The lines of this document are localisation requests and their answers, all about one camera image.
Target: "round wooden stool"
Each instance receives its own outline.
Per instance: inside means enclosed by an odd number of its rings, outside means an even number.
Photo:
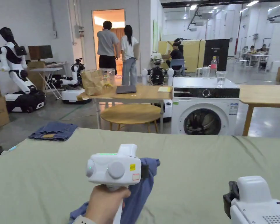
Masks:
[[[155,131],[157,130],[156,120],[160,118],[161,108],[151,104],[120,104],[105,109],[101,113],[101,118],[110,122],[110,130],[113,123],[120,125],[139,125],[147,124],[147,130],[150,133],[150,123],[154,122]]]

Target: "white handheld controller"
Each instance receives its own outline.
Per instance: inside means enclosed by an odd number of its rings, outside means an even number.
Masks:
[[[136,157],[136,150],[135,144],[122,144],[117,153],[93,154],[86,167],[88,181],[106,184],[112,191],[121,186],[138,184],[141,179],[141,160]],[[114,224],[120,223],[122,203],[115,215]]]

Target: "washing machine control panel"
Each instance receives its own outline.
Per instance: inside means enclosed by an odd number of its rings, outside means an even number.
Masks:
[[[186,98],[239,98],[239,88],[174,88],[173,97]]]

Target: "doorway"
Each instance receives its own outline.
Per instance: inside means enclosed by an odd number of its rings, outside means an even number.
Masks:
[[[106,20],[112,22],[113,25],[112,25],[111,32],[116,34],[119,41],[125,35],[124,34],[124,27],[125,27],[125,10],[124,9],[103,10],[103,11],[93,11],[92,12],[96,69],[99,69],[99,55],[97,54],[99,39],[96,34],[99,31],[103,30],[103,22]],[[116,70],[117,70],[116,83],[119,81],[121,83],[122,72],[123,72],[123,69],[122,69],[123,62],[122,62],[120,45],[119,45],[119,52],[120,52],[120,57],[116,61]]]

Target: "long black hair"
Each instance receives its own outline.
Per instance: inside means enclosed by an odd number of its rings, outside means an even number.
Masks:
[[[130,25],[126,25],[124,28],[125,35],[127,36],[127,41],[129,45],[132,45],[133,29]]]

